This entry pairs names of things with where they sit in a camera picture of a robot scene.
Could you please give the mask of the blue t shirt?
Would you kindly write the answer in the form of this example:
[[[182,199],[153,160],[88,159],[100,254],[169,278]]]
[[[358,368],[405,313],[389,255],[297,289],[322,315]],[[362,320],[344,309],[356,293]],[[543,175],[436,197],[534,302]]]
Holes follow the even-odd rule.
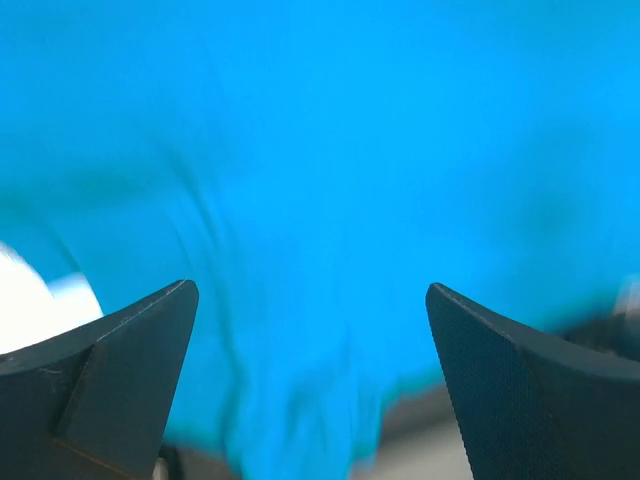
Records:
[[[439,282],[523,323],[639,273],[635,1],[5,1],[1,241],[200,302],[168,438],[345,479],[441,379]]]

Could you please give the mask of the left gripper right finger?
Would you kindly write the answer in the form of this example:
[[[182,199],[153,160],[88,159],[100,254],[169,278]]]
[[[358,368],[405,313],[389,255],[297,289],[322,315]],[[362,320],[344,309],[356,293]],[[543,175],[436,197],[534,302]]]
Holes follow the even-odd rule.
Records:
[[[639,475],[639,291],[554,335],[433,284],[426,310],[472,475]]]

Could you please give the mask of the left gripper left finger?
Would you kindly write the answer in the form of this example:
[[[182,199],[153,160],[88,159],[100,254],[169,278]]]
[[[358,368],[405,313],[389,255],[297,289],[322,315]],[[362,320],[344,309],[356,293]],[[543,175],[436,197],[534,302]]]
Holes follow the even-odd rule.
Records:
[[[3,354],[2,478],[151,478],[198,300],[193,281],[176,281]]]

